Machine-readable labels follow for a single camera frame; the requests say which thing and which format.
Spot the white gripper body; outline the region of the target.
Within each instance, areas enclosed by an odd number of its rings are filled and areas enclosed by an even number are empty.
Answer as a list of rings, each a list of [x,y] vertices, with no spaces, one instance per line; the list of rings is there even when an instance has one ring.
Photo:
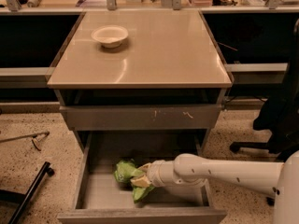
[[[147,178],[154,187],[170,187],[182,184],[182,179],[175,172],[172,161],[159,160],[151,163]]]

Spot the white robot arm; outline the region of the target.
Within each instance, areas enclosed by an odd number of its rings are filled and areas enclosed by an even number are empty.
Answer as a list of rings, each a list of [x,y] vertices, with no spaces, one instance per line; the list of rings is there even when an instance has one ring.
[[[141,167],[131,182],[138,187],[194,186],[201,179],[220,181],[261,192],[275,199],[273,224],[299,224],[299,152],[284,162],[210,160],[181,154]]]

